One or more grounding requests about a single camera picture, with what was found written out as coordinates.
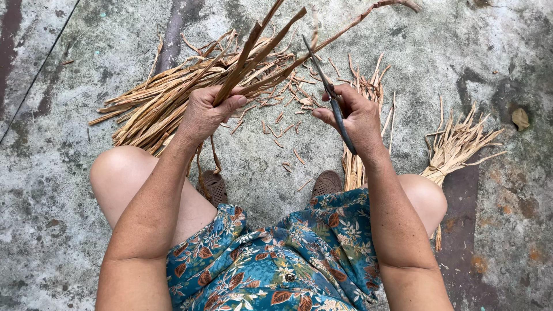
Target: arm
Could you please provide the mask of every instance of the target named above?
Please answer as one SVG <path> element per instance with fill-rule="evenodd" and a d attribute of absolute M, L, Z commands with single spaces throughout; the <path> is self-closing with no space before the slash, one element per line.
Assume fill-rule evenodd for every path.
<path fill-rule="evenodd" d="M 382 144 L 378 105 L 345 84 L 335 91 L 351 112 L 344 126 L 367 168 L 372 238 L 390 309 L 453 310 L 424 225 Z M 318 108 L 313 115 L 336 127 L 331 111 Z"/>
<path fill-rule="evenodd" d="M 213 108 L 219 88 L 191 93 L 175 137 L 119 218 L 100 269 L 97 310 L 171 310 L 165 256 L 188 163 L 221 121 L 246 103 L 244 96 L 235 95 Z"/>

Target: tied bundle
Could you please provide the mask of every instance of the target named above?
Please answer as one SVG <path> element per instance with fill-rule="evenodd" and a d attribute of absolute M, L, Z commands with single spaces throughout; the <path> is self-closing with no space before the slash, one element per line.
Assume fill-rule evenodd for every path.
<path fill-rule="evenodd" d="M 446 122 L 445 128 L 442 128 L 444 123 L 444 106 L 440 96 L 440 112 L 441 121 L 438 130 L 435 133 L 425 135 L 426 145 L 428 146 L 428 158 L 430 164 L 421 173 L 422 176 L 432 180 L 437 185 L 442 187 L 445 176 L 453 171 L 468 165 L 478 165 L 483 161 L 496 157 L 507 151 L 501 151 L 489 157 L 485 157 L 474 163 L 466 163 L 480 148 L 485 146 L 501 146 L 501 143 L 491 142 L 497 135 L 503 132 L 503 128 L 484 134 L 484 123 L 489 114 L 483 119 L 482 115 L 478 118 L 478 123 L 473 125 L 474 113 L 476 111 L 476 101 L 472 105 L 465 121 L 459 123 L 463 115 L 459 115 L 457 122 L 453 124 L 453 110 L 450 111 L 449 119 Z M 428 136 L 433 137 L 432 145 L 428 141 Z M 442 249 L 442 232 L 441 226 L 438 225 L 436 231 L 436 251 Z"/>

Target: scissors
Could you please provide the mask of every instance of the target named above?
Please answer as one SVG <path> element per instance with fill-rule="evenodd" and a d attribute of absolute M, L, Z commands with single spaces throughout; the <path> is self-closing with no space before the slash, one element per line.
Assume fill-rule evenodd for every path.
<path fill-rule="evenodd" d="M 309 51 L 309 55 L 311 56 L 311 61 L 313 62 L 313 64 L 315 64 L 315 67 L 319 72 L 319 77 L 321 78 L 322 84 L 325 86 L 325 91 L 330 99 L 330 105 L 332 106 L 334 119 L 336 119 L 336 124 L 338 125 L 338 132 L 340 133 L 340 136 L 342 136 L 342 139 L 346 143 L 349 151 L 351 151 L 353 155 L 356 155 L 357 151 L 355 150 L 355 147 L 353 146 L 353 143 L 349 139 L 349 136 L 346 132 L 346 128 L 344 127 L 343 122 L 342 110 L 340 109 L 340 105 L 338 104 L 338 101 L 343 101 L 343 99 L 341 96 L 337 95 L 336 92 L 334 92 L 334 85 L 326 80 L 326 76 L 322 72 L 321 67 L 319 67 L 319 63 L 317 62 L 317 59 L 315 58 L 315 55 L 313 54 L 313 51 L 309 46 L 309 42 L 307 41 L 307 39 L 305 39 L 304 35 L 302 35 L 302 37 L 304 38 L 305 45 L 307 46 L 307 50 Z"/>

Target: sandal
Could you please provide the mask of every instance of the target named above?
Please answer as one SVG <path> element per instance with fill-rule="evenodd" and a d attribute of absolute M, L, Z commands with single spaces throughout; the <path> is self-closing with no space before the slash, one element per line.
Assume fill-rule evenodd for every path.
<path fill-rule="evenodd" d="M 326 170 L 322 172 L 319 177 L 317 177 L 311 197 L 314 198 L 318 195 L 331 194 L 341 191 L 342 180 L 340 179 L 338 173 L 333 170 Z"/>
<path fill-rule="evenodd" d="M 211 196 L 209 201 L 213 206 L 217 207 L 219 203 L 227 202 L 227 188 L 221 175 L 214 174 L 213 172 L 213 170 L 207 170 L 202 173 L 202 177 L 204 178 L 206 190 Z M 196 185 L 196 190 L 207 199 L 200 182 Z"/>

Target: floral shirt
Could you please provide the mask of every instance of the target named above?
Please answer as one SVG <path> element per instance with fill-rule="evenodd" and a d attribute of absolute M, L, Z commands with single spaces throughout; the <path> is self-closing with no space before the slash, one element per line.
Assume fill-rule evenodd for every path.
<path fill-rule="evenodd" d="M 219 204 L 167 256 L 174 310 L 367 310 L 380 286 L 366 189 L 313 198 L 273 227 Z"/>

